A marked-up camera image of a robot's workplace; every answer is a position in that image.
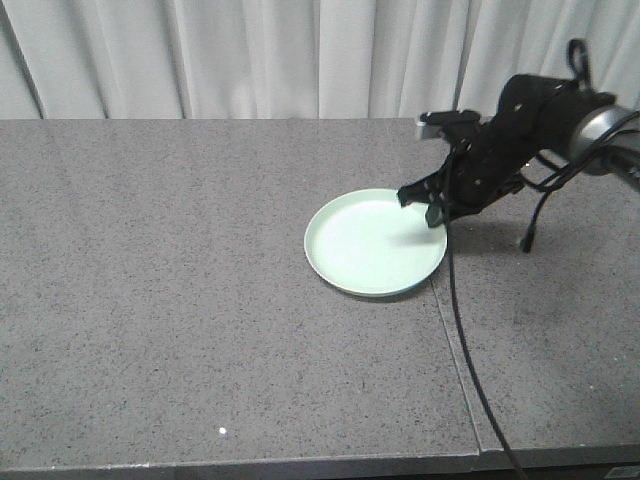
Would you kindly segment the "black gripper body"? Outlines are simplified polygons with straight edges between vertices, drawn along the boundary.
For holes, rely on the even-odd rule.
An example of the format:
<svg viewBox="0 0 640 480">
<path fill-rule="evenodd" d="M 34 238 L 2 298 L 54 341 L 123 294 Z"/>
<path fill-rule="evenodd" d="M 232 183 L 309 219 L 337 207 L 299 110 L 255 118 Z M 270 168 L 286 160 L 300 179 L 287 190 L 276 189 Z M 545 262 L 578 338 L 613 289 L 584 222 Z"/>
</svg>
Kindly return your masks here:
<svg viewBox="0 0 640 480">
<path fill-rule="evenodd" d="M 541 150 L 570 158 L 578 125 L 598 108 L 598 94 L 575 81 L 515 75 L 505 85 L 494 117 L 484 124 L 452 168 L 450 215 L 474 215 L 499 199 L 505 182 Z"/>
</svg>

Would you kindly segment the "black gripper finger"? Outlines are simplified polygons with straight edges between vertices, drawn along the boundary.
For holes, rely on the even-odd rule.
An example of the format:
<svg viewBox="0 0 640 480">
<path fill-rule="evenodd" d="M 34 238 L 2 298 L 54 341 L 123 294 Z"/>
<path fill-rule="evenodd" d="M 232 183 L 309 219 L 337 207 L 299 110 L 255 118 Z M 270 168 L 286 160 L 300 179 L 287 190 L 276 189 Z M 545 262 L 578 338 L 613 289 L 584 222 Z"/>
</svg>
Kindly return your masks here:
<svg viewBox="0 0 640 480">
<path fill-rule="evenodd" d="M 425 213 L 425 220 L 429 228 L 447 227 L 454 218 L 447 205 L 430 203 Z"/>
<path fill-rule="evenodd" d="M 414 183 L 402 186 L 397 190 L 399 204 L 401 206 L 409 206 L 412 203 L 448 205 L 450 177 L 447 169 L 440 168 Z"/>
</svg>

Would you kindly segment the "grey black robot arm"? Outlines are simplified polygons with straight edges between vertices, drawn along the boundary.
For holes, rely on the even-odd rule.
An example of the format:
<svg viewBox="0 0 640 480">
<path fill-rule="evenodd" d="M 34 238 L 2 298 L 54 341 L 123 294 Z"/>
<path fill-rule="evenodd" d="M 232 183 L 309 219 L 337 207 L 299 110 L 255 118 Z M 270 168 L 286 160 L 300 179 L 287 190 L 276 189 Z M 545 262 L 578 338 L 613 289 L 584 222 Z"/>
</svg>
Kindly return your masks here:
<svg viewBox="0 0 640 480">
<path fill-rule="evenodd" d="M 478 214 L 524 187 L 549 196 L 579 173 L 639 183 L 631 175 L 639 164 L 638 112 L 578 79 L 515 75 L 490 120 L 472 110 L 425 112 L 418 127 L 446 141 L 449 154 L 397 198 L 403 207 L 427 205 L 431 227 Z"/>
</svg>

